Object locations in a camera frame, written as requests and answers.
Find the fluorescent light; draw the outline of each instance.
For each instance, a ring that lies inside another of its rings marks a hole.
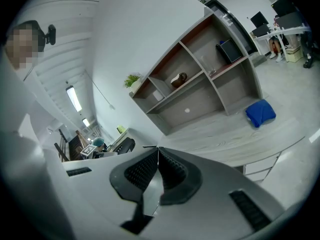
[[[84,123],[84,125],[86,126],[86,127],[88,127],[89,125],[90,125],[90,123],[88,122],[88,119],[82,119],[82,122]]]
[[[77,112],[79,112],[80,110],[82,110],[82,107],[79,103],[79,100],[77,98],[77,95],[76,95],[76,91],[75,91],[75,88],[71,85],[70,87],[68,87],[66,90],[66,93],[68,94],[75,110]]]
[[[309,141],[310,143],[314,142],[316,139],[318,139],[320,136],[320,129],[317,130],[310,138]]]

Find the shelf unit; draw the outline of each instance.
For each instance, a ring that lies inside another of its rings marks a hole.
[[[226,64],[216,44],[232,38],[242,57]],[[171,80],[187,79],[179,88]],[[159,91],[158,101],[153,92]],[[158,60],[135,93],[134,102],[165,134],[212,113],[234,114],[262,99],[256,72],[245,48],[213,12],[187,30]]]

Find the potted plant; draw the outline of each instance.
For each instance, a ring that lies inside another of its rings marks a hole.
[[[126,88],[131,88],[131,91],[135,93],[139,86],[141,85],[139,74],[130,74],[127,76],[126,80],[124,80],[124,86]]]

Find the black computer monitor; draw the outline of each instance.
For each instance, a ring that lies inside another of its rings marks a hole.
[[[256,15],[254,15],[251,19],[252,23],[255,25],[256,28],[261,27],[263,24],[269,24],[266,18],[263,16],[261,11],[259,11]]]
[[[271,7],[275,10],[278,17],[285,16],[297,11],[297,8],[290,0],[278,0],[271,4]]]

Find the chair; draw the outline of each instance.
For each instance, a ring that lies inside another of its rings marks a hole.
[[[128,153],[129,150],[134,150],[136,146],[136,142],[134,139],[126,137],[114,150],[113,152],[117,152],[118,155]]]

